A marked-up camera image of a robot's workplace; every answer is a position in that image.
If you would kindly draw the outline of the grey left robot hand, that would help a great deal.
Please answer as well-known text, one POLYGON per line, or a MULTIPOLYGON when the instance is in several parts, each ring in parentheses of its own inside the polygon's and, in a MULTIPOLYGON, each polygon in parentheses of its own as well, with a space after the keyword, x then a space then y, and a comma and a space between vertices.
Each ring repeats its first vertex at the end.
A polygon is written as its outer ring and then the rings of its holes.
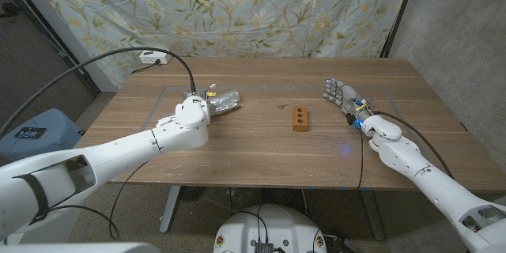
POLYGON ((201 98, 202 100, 206 100, 207 104, 208 104, 208 107, 209 107, 209 111, 210 111, 210 114, 211 115, 214 115, 217 108, 216 106, 211 102, 211 97, 207 95, 207 91, 204 90, 204 91, 199 91, 198 89, 195 91, 195 92, 191 92, 191 91, 186 91, 184 94, 183 94, 183 100, 187 99, 188 97, 193 97, 193 96, 198 96, 199 98, 201 98))

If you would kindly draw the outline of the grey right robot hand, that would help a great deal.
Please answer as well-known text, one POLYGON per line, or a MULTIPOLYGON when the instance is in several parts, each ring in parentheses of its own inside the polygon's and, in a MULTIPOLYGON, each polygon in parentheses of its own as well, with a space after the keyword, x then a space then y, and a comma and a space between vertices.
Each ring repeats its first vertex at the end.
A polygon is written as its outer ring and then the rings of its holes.
POLYGON ((334 78, 327 79, 323 97, 338 105, 349 121, 364 121, 372 116, 371 105, 351 85, 334 78))

